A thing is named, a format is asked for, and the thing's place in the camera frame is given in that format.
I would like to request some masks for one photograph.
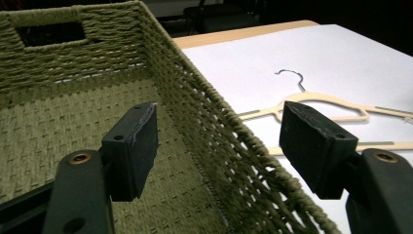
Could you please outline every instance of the woven texture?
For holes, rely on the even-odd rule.
[[[16,31],[71,21],[86,39],[26,47]],[[158,156],[141,199],[113,204],[118,233],[338,232],[141,2],[0,13],[0,70],[0,202],[156,101]]]

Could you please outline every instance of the green woven basket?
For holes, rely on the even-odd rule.
[[[29,47],[17,33],[73,21],[85,39]],[[141,199],[114,203],[118,233],[338,232],[139,1],[0,13],[0,203],[151,100],[158,156]]]

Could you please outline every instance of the wicker basket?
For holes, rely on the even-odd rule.
[[[72,21],[85,39],[29,47],[16,30]],[[0,59],[1,203],[155,100],[158,156],[141,199],[114,204],[118,233],[338,232],[143,3],[0,13]]]

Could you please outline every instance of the black object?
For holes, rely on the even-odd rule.
[[[357,138],[314,110],[286,101],[280,146],[321,199],[340,199],[352,233],[413,233],[413,170],[381,149],[356,153]]]
[[[158,148],[156,103],[131,108],[103,138],[59,163],[56,179],[0,205],[0,233],[114,233],[112,201],[139,198]]]
[[[261,25],[254,18],[255,0],[230,1],[222,4],[205,5],[200,0],[197,7],[183,10],[183,16],[190,26],[189,35],[194,29],[200,33],[209,33]]]

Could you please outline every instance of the clothes hanger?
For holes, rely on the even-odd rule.
[[[359,113],[358,116],[331,117],[330,119],[334,122],[366,121],[370,118],[369,112],[402,117],[409,122],[411,122],[411,120],[413,119],[413,112],[389,109],[389,108],[380,107],[380,106],[362,105],[362,104],[352,103],[352,102],[340,99],[335,96],[306,91],[306,89],[304,89],[302,85],[304,77],[300,73],[292,71],[292,70],[283,69],[275,74],[280,75],[282,72],[286,72],[286,71],[295,73],[300,77],[300,82],[298,83],[298,86],[301,89],[302,93],[291,95],[287,97],[286,99],[284,99],[279,105],[274,106],[274,107],[241,113],[239,114],[239,117],[242,120],[254,119],[254,118],[259,118],[259,117],[263,117],[267,115],[275,115],[276,119],[279,122],[281,122],[283,104],[286,100],[295,101],[295,102],[303,102],[303,101],[327,102],[327,103],[331,103],[331,104],[335,104],[338,106],[342,106],[342,107],[355,110]]]
[[[306,91],[306,89],[302,85],[304,77],[300,73],[283,69],[275,74],[280,75],[282,72],[286,72],[286,71],[293,72],[300,77],[300,82],[298,83],[298,87],[300,88],[302,93],[287,97],[278,106],[265,108],[261,110],[249,111],[246,113],[239,114],[239,117],[242,120],[255,119],[255,118],[259,118],[259,117],[263,117],[267,115],[275,115],[276,119],[279,122],[281,122],[283,104],[286,100],[295,101],[295,102],[312,100],[312,101],[327,102],[327,103],[332,103],[332,104],[336,104],[339,106],[347,107],[352,110],[358,111],[358,113],[360,114],[359,116],[331,117],[330,119],[335,122],[365,121],[370,118],[369,112],[375,112],[375,113],[380,113],[380,114],[392,115],[396,117],[402,117],[407,122],[413,123],[413,112],[389,109],[389,108],[380,107],[380,106],[361,105],[361,104],[351,103],[349,101],[337,98],[335,96],[309,92],[309,91]],[[384,150],[411,150],[413,149],[413,142],[393,142],[393,141],[359,142],[357,144],[356,151],[362,151],[366,148],[372,148],[372,147],[381,148]],[[280,147],[269,147],[268,151],[270,155],[274,155],[274,156],[283,155],[282,149]]]

